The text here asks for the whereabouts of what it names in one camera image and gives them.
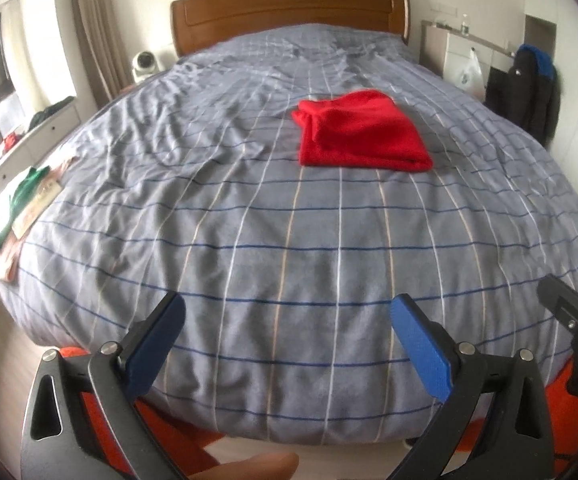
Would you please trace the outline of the person's left hand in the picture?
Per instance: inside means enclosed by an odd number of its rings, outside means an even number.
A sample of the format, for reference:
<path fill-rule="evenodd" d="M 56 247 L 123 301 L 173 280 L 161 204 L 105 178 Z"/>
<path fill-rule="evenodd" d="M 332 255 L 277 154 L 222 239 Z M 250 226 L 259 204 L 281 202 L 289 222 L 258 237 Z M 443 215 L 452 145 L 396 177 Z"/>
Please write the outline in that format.
<path fill-rule="evenodd" d="M 295 453 L 265 453 L 216 466 L 193 479 L 205 480 L 286 480 L 298 470 L 300 458 Z"/>

